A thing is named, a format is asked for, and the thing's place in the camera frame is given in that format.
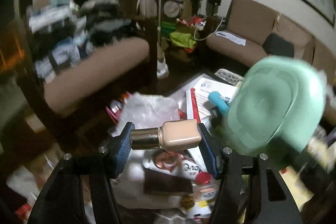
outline brown armchair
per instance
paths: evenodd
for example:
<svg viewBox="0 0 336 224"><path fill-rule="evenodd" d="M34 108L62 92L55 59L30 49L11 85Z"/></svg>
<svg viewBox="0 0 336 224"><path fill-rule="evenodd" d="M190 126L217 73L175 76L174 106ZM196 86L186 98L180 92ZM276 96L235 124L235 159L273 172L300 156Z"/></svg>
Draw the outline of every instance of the brown armchair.
<svg viewBox="0 0 336 224"><path fill-rule="evenodd" d="M137 37L119 44L98 48L50 83L37 78L28 46L33 41L29 41L31 37L24 23L18 24L20 41L28 58L17 69L17 83L30 107L64 151L74 153L79 145L95 149L113 125L105 106L122 93L138 91L156 79L156 19L136 16L137 0L119 1L123 17L136 20L145 31L138 31ZM37 4L42 7L47 2L40 0ZM87 138L88 132L93 138Z"/></svg>

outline clutter on table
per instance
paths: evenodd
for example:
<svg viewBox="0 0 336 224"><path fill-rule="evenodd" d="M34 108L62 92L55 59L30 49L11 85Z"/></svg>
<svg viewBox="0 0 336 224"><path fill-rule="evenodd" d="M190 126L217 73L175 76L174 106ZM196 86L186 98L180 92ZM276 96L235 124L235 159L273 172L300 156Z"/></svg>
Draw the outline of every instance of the clutter on table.
<svg viewBox="0 0 336 224"><path fill-rule="evenodd" d="M39 78L50 82L63 69L78 65L96 47L134 36L130 19L122 19L118 0L49 0L27 9L31 52Z"/></svg>

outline snack package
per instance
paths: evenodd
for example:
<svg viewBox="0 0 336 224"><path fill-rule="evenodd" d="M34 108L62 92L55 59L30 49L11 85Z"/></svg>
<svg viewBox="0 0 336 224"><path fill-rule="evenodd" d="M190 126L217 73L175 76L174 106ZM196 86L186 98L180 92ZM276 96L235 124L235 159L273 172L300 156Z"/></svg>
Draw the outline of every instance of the snack package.
<svg viewBox="0 0 336 224"><path fill-rule="evenodd" d="M188 151L146 150L143 166L168 175L195 180L200 169Z"/></svg>

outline black pillow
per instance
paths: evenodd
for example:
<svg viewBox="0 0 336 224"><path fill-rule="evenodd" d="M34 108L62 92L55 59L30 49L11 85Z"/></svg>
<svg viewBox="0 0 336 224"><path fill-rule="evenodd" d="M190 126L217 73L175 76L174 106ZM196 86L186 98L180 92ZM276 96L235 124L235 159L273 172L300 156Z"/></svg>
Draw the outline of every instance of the black pillow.
<svg viewBox="0 0 336 224"><path fill-rule="evenodd" d="M276 33L271 33L262 46L267 54L294 57L294 46Z"/></svg>

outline blue gripper pad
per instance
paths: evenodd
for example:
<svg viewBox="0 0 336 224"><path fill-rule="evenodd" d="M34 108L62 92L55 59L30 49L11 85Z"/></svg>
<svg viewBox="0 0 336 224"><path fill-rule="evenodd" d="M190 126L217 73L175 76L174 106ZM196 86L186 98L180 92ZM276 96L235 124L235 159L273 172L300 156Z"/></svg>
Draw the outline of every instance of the blue gripper pad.
<svg viewBox="0 0 336 224"><path fill-rule="evenodd" d="M198 125L200 128L200 134L202 136L202 140L198 145L199 150L201 151L201 154L202 154L202 157L203 157L208 173L211 174L214 179L217 179L219 175L219 172L217 170L217 167L218 167L217 165L220 164L220 160L221 160L221 155L219 152L220 148L218 149L218 153L214 153L212 151L213 149L215 149L215 147L213 147L213 140L211 139L212 137L210 136L204 124L199 123Z"/></svg>
<svg viewBox="0 0 336 224"><path fill-rule="evenodd" d="M123 172L125 164L131 151L131 131L135 129L135 125L132 122L127 122L121 134L117 137L120 146L115 154L115 174L118 176Z"/></svg>

